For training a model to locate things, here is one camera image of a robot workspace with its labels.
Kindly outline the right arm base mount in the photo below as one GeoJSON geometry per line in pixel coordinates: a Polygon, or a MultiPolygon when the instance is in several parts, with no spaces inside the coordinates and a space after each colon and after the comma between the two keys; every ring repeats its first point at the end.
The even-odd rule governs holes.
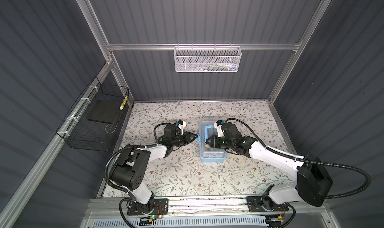
{"type": "Polygon", "coordinates": [[[277,205],[269,198],[262,196],[248,196],[246,197],[246,204],[250,212],[287,212],[289,207],[287,205],[277,205]]]}

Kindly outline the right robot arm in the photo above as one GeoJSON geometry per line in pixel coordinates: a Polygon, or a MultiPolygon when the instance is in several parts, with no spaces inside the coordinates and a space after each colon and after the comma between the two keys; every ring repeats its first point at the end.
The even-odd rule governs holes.
{"type": "Polygon", "coordinates": [[[230,122],[219,120],[209,129],[212,134],[205,138],[211,148],[265,162],[292,177],[289,183],[270,185],[265,190],[259,204],[266,211],[273,211],[277,206],[290,202],[303,201],[314,207],[323,205],[333,181],[318,158],[306,158],[280,151],[266,145],[256,135],[245,137],[230,122]]]}

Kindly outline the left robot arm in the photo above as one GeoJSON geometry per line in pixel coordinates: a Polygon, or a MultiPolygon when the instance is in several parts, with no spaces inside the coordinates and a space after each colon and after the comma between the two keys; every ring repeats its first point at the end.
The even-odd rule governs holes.
{"type": "Polygon", "coordinates": [[[147,166],[198,139],[199,135],[185,131],[186,124],[181,120],[158,124],[153,129],[154,144],[126,145],[114,152],[104,169],[106,183],[128,194],[138,205],[154,205],[155,195],[143,182],[147,166]]]}

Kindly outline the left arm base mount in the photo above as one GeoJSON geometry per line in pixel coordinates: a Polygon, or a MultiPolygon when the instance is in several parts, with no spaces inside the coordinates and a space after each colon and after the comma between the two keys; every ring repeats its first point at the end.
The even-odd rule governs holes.
{"type": "Polygon", "coordinates": [[[128,216],[166,215],[169,208],[169,199],[150,199],[146,205],[129,201],[127,208],[128,216]]]}

